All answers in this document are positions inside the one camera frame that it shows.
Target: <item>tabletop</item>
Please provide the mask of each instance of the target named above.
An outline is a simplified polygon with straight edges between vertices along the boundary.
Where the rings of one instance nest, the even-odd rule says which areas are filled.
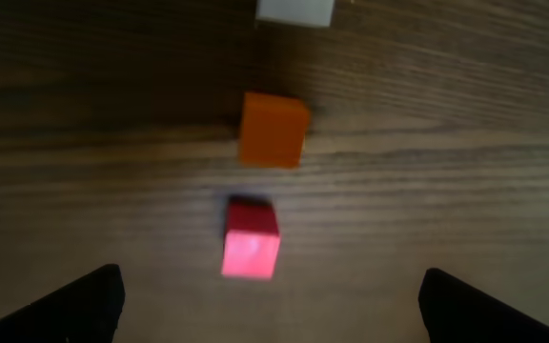
[[[549,0],[0,0],[0,317],[106,263],[115,342],[428,342],[438,267],[549,325]],[[313,112],[293,171],[237,162],[244,91]],[[271,282],[220,275],[272,199]]]

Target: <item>wooden table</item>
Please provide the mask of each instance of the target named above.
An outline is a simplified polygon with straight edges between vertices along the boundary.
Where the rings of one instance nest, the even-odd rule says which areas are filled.
[[[428,342],[440,267],[549,325],[549,1],[0,0],[0,317],[105,263],[117,342]],[[303,166],[236,162],[242,92],[305,99]],[[270,283],[224,279],[265,194]]]

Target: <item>orange top face of cube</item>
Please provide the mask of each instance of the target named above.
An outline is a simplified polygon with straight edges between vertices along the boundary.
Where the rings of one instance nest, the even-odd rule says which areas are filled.
[[[296,168],[311,113],[297,99],[245,93],[240,160],[257,167]]]

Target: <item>wood grain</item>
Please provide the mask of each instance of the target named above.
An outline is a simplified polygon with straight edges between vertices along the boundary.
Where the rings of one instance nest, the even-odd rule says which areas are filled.
[[[549,0],[0,1],[0,317],[105,263],[116,342],[428,342],[440,267],[549,325]],[[242,92],[305,99],[302,168],[240,168]],[[223,279],[231,194],[274,280]]]

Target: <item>pink block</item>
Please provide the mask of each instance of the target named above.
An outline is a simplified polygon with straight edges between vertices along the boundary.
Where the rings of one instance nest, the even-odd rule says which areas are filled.
[[[271,279],[280,241],[272,206],[231,203],[221,273]]]

